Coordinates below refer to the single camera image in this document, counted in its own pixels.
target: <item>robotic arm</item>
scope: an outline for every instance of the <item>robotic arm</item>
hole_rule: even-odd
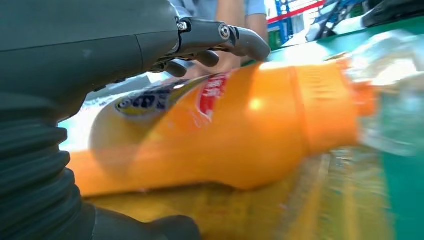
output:
[[[168,0],[0,1],[0,239],[199,240],[194,222],[141,223],[81,200],[57,123],[86,95],[144,72],[214,66],[214,51],[264,60],[257,34],[180,19]]]

